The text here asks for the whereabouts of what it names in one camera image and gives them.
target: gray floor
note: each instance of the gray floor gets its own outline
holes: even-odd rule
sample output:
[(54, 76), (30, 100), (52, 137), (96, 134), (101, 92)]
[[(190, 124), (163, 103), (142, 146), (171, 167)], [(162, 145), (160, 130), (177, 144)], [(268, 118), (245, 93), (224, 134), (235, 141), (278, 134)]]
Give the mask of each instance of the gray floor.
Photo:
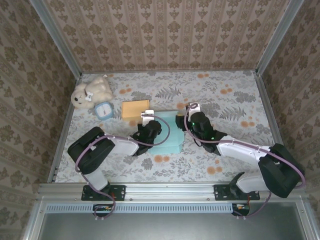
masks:
[(222, 213), (47, 214), (40, 240), (304, 240), (295, 204), (269, 203), (246, 220)]

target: clock face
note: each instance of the clock face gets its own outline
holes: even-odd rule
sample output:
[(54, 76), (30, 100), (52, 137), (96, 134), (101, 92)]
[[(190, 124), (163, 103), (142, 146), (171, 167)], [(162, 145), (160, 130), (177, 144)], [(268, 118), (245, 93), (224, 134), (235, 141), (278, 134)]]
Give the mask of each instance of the clock face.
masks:
[(96, 113), (101, 118), (109, 115), (111, 112), (112, 109), (109, 104), (102, 104), (96, 108)]

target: cable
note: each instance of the cable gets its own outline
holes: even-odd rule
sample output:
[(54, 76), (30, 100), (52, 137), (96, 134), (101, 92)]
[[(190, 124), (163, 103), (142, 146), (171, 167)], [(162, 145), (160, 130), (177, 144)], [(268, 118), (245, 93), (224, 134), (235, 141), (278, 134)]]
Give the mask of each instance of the cable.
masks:
[(249, 215), (247, 215), (247, 216), (243, 216), (243, 215), (242, 215), (240, 212), (238, 212), (238, 211), (233, 210), (233, 212), (236, 213), (236, 214), (238, 214), (239, 217), (242, 217), (243, 219), (251, 218), (251, 217), (253, 217), (254, 215), (257, 215), (257, 214), (267, 205), (267, 203), (269, 202), (269, 200), (270, 200), (270, 198), (271, 198), (271, 195), (272, 195), (272, 193), (271, 193), (271, 191), (269, 191), (269, 196), (266, 198), (265, 202), (264, 202), (264, 203), (262, 204), (262, 206), (261, 206), (257, 211), (255, 211), (254, 213), (251, 213), (251, 214), (249, 214)]
[(302, 183), (298, 186), (296, 186), (295, 188), (298, 189), (298, 188), (302, 188), (306, 185), (306, 179), (305, 179), (305, 176), (302, 174), (302, 172), (295, 166), (293, 165), (291, 162), (287, 161), (286, 159), (272, 153), (272, 152), (269, 152), (265, 149), (262, 149), (258, 146), (253, 146), (251, 144), (248, 144), (248, 143), (244, 143), (244, 142), (241, 142), (241, 141), (233, 141), (233, 140), (219, 140), (219, 141), (207, 141), (207, 140), (202, 140), (202, 139), (199, 139), (197, 138), (196, 136), (193, 135), (193, 133), (189, 130), (188, 128), (188, 125), (187, 125), (187, 115), (190, 111), (190, 109), (195, 109), (196, 107), (198, 106), (198, 103), (193, 103), (191, 104), (187, 110), (186, 110), (186, 114), (184, 115), (184, 118), (183, 118), (183, 122), (184, 122), (184, 127), (186, 129), (186, 131), (188, 132), (188, 134), (194, 138), (195, 140), (201, 142), (201, 143), (207, 143), (207, 144), (219, 144), (219, 143), (225, 143), (225, 144), (238, 144), (238, 145), (242, 145), (242, 146), (245, 146), (245, 147), (248, 147), (248, 148), (251, 148), (251, 149), (254, 149), (254, 150), (257, 150), (257, 151), (260, 151), (260, 152), (263, 152), (265, 154), (268, 154), (276, 159), (278, 159), (279, 161), (287, 164), (288, 166), (290, 166), (293, 170), (295, 170), (300, 178), (301, 178), (301, 181)]
[[(121, 140), (128, 140), (128, 141), (131, 141), (131, 142), (134, 142), (134, 143), (137, 143), (137, 144), (141, 144), (141, 145), (145, 145), (145, 146), (148, 146), (148, 147), (153, 147), (153, 146), (158, 146), (160, 144), (163, 144), (170, 136), (170, 126), (169, 124), (164, 120), (162, 119), (161, 117), (159, 116), (154, 116), (154, 115), (150, 115), (150, 114), (143, 114), (142, 115), (143, 117), (154, 117), (156, 119), (159, 119), (161, 120), (162, 122), (165, 123), (165, 125), (168, 127), (168, 134), (167, 136), (165, 137), (165, 139), (159, 143), (156, 143), (156, 144), (149, 144), (149, 143), (144, 143), (144, 142), (141, 142), (141, 141), (137, 141), (133, 138), (128, 138), (128, 137), (122, 137), (122, 136), (113, 136), (113, 135), (104, 135), (104, 136), (101, 136), (99, 137), (98, 139), (94, 140), (92, 143), (90, 143), (84, 150), (83, 152), (79, 155), (79, 157), (77, 158), (77, 160), (75, 161), (75, 167), (74, 167), (74, 170), (77, 172), (77, 173), (80, 173), (82, 175), (82, 177), (84, 178), (84, 180), (88, 183), (88, 185), (92, 188), (93, 191), (95, 191), (96, 193), (98, 194), (101, 194), (101, 195), (104, 195), (106, 196), (107, 198), (109, 198), (112, 203), (113, 203), (113, 206), (112, 206), (112, 209), (111, 211), (108, 213), (108, 215), (106, 215), (104, 218), (108, 218), (115, 210), (116, 208), (116, 201), (115, 199), (110, 196), (109, 194), (105, 193), (105, 192), (102, 192), (102, 191), (99, 191), (98, 189), (96, 189), (90, 182), (89, 180), (86, 178), (86, 176), (84, 174), (82, 174), (82, 172), (80, 171), (80, 169), (78, 168), (78, 165), (79, 165), (79, 162), (81, 161), (81, 159), (84, 157), (84, 155), (89, 151), (89, 149), (91, 147), (93, 147), (96, 143), (100, 142), (101, 140), (103, 139), (109, 139), (109, 138), (116, 138), (116, 139), (121, 139)], [(94, 209), (94, 212), (93, 212), (94, 216), (96, 219), (98, 219), (98, 216), (97, 216), (97, 208)]]
[(101, 218), (101, 220), (104, 220), (105, 218), (108, 218), (108, 217), (109, 217), (109, 215), (111, 214), (111, 211), (110, 211), (109, 213), (107, 213), (106, 216), (102, 216), (102, 217), (97, 216), (97, 210), (98, 210), (98, 209), (105, 208), (105, 207), (106, 207), (106, 206), (104, 206), (104, 205), (95, 206), (94, 211), (93, 211), (93, 215), (95, 216), (95, 220), (98, 220), (98, 218)]
[(249, 195), (249, 193), (248, 193), (248, 202), (247, 202), (247, 204), (248, 204), (248, 206), (250, 208), (250, 195)]

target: stuffed animal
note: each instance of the stuffed animal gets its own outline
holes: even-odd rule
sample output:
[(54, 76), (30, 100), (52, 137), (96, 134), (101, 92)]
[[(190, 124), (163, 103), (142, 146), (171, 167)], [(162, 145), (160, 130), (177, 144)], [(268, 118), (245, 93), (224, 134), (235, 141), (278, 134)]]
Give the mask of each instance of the stuffed animal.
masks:
[(114, 95), (109, 87), (107, 75), (99, 76), (89, 84), (81, 83), (71, 95), (71, 103), (79, 109), (90, 109), (96, 104), (110, 101)]

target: light blue block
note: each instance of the light blue block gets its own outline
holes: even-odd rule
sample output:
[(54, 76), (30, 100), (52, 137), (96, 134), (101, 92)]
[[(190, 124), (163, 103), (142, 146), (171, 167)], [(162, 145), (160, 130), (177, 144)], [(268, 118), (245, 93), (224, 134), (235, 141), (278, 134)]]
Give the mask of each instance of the light blue block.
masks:
[[(154, 115), (164, 119), (170, 126), (170, 136), (161, 145), (150, 148), (148, 152), (154, 155), (179, 154), (182, 150), (182, 144), (185, 140), (184, 132), (177, 127), (176, 115), (178, 111), (158, 111)], [(160, 143), (168, 135), (168, 127), (161, 120), (155, 119), (161, 124), (162, 132), (156, 137), (154, 143)]]

